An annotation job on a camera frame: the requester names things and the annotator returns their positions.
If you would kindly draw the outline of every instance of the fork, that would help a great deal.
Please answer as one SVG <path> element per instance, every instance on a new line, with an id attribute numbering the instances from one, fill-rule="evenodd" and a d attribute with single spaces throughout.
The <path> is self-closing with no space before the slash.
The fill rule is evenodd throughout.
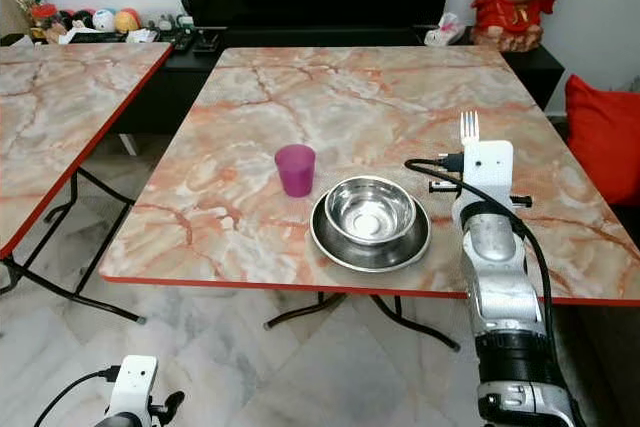
<path id="1" fill-rule="evenodd" d="M 480 140 L 480 122 L 478 111 L 462 112 L 460 114 L 460 141 L 462 145 Z"/>

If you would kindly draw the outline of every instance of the red cushion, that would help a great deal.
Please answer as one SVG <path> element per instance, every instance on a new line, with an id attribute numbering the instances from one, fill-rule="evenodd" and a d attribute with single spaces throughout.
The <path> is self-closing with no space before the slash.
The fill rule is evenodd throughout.
<path id="1" fill-rule="evenodd" d="M 603 92 L 572 75 L 569 148 L 610 204 L 640 205 L 640 94 Z"/>

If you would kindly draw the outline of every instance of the tile floor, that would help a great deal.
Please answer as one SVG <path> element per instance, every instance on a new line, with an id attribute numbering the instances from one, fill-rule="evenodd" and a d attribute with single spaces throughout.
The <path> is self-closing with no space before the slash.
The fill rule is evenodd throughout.
<path id="1" fill-rule="evenodd" d="M 138 139 L 142 154 L 132 158 L 116 137 L 107 137 L 84 166 L 136 196 L 168 141 Z M 64 198 L 65 191 L 52 205 Z M 116 201 L 81 180 L 80 201 L 33 268 L 74 285 L 118 209 Z M 34 226 L 16 251 L 19 260 L 43 231 L 41 222 Z M 455 354 L 390 322 L 361 296 L 265 331 L 266 319 L 310 304 L 314 295 L 110 284 L 97 273 L 84 294 L 148 321 L 137 325 L 69 303 L 23 279 L 0 298 L 1 426 L 33 425 L 69 382 L 132 353 L 159 358 L 156 401 L 175 390 L 186 392 L 175 427 L 483 425 L 476 413 L 477 363 L 462 301 L 405 301 L 407 316 L 440 327 L 462 344 Z M 589 367 L 595 360 L 584 357 L 584 340 L 573 330 L 570 312 L 563 312 L 557 322 L 560 355 L 588 425 L 621 425 L 606 389 L 594 388 L 602 384 Z M 111 384 L 91 380 L 66 396 L 43 425 L 93 426 L 110 392 Z"/>

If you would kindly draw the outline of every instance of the black cable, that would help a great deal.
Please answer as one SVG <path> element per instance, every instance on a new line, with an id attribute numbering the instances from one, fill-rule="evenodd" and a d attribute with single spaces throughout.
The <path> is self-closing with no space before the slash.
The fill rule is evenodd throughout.
<path id="1" fill-rule="evenodd" d="M 551 280 L 549 277 L 549 267 L 547 265 L 547 261 L 544 257 L 544 253 L 542 252 L 542 248 L 540 247 L 540 244 L 538 243 L 538 239 L 536 239 L 536 237 L 533 235 L 533 232 L 531 232 L 531 230 L 529 229 L 529 227 L 527 227 L 527 225 L 522 221 L 522 219 L 520 219 L 520 217 L 518 217 L 517 215 L 515 215 L 513 212 L 511 212 L 507 207 L 505 207 L 504 205 L 502 205 L 500 202 L 498 202 L 496 199 L 494 199 L 493 197 L 491 197 L 489 194 L 483 192 L 482 190 L 467 184 L 466 182 L 463 182 L 460 179 L 456 179 L 455 177 L 451 176 L 451 175 L 447 175 L 443 172 L 439 172 L 437 170 L 434 169 L 430 169 L 428 167 L 423 167 L 424 165 L 435 165 L 435 166 L 442 166 L 442 160 L 430 160 L 430 159 L 409 159 L 404 163 L 404 166 L 409 169 L 409 170 L 413 170 L 415 172 L 420 172 L 422 174 L 426 174 L 426 175 L 430 175 L 432 177 L 435 177 L 437 179 L 440 180 L 444 180 L 447 182 L 451 182 L 452 184 L 465 189 L 469 192 L 471 192 L 474 195 L 477 195 L 478 197 L 480 197 L 481 199 L 485 200 L 486 202 L 489 202 L 491 205 L 493 205 L 501 214 L 505 215 L 506 217 L 508 217 L 516 226 L 518 226 L 522 233 L 524 234 L 524 236 L 529 239 L 529 243 L 531 244 L 531 247 L 533 248 L 533 252 L 535 253 L 536 259 L 538 260 L 538 266 L 540 267 L 540 274 L 542 276 L 542 293 L 543 293 L 543 297 L 544 297 L 544 312 L 545 312 L 545 327 L 546 327 L 546 332 L 547 332 L 547 338 L 549 340 L 549 345 L 551 347 L 551 358 L 553 359 L 554 363 L 556 364 L 556 366 L 558 367 L 558 371 L 560 372 L 560 376 L 562 377 L 562 381 L 565 384 L 565 387 L 567 388 L 567 392 L 569 393 L 569 397 L 570 397 L 570 401 L 571 401 L 571 405 L 572 405 L 572 410 L 574 411 L 574 416 L 576 417 L 576 422 L 578 423 L 578 425 L 580 427 L 582 426 L 586 426 L 582 415 L 580 413 L 580 409 L 578 407 L 578 404 L 576 402 L 576 400 L 573 398 L 573 395 L 571 395 L 571 392 L 569 392 L 569 388 L 567 386 L 567 382 L 564 379 L 564 376 L 562 375 L 562 370 L 560 369 L 560 364 L 558 362 L 558 352 L 557 352 L 557 346 L 556 346 L 556 339 L 555 339 L 555 333 L 553 331 L 553 300 L 551 297 Z"/>
<path id="2" fill-rule="evenodd" d="M 81 384 L 85 380 L 93 379 L 95 377 L 104 377 L 105 379 L 107 379 L 107 382 L 115 382 L 116 377 L 118 377 L 118 372 L 120 372 L 120 366 L 112 365 L 106 370 L 98 370 L 97 372 L 87 374 L 85 376 L 80 377 L 78 380 L 73 381 L 72 383 L 67 385 L 62 390 L 62 392 L 56 395 L 56 397 L 51 402 L 49 402 L 49 405 L 47 405 L 47 407 L 42 411 L 42 413 L 40 414 L 40 417 L 38 417 L 38 420 L 36 420 L 36 423 L 33 424 L 33 427 L 40 427 L 40 424 L 42 423 L 44 418 L 47 416 L 47 414 L 51 412 L 51 409 L 53 409 L 53 407 L 55 407 L 55 405 L 60 401 L 60 399 L 62 399 L 62 397 L 67 395 L 69 391 L 73 389 L 76 385 Z"/>

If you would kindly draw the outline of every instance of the stainless steel bowl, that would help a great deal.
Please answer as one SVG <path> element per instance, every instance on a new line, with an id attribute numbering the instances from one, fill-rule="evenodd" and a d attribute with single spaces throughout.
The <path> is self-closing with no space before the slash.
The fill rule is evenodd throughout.
<path id="1" fill-rule="evenodd" d="M 398 184 L 373 176 L 336 185 L 327 194 L 325 213 L 339 233 L 362 245 L 399 239 L 416 219 L 411 196 Z"/>
<path id="2" fill-rule="evenodd" d="M 360 272 L 391 272 L 414 264 L 427 251 L 431 222 L 418 201 L 412 199 L 416 220 L 403 237 L 368 246 L 351 242 L 333 227 L 324 210 L 326 198 L 323 195 L 314 206 L 310 230 L 318 248 L 335 263 Z"/>

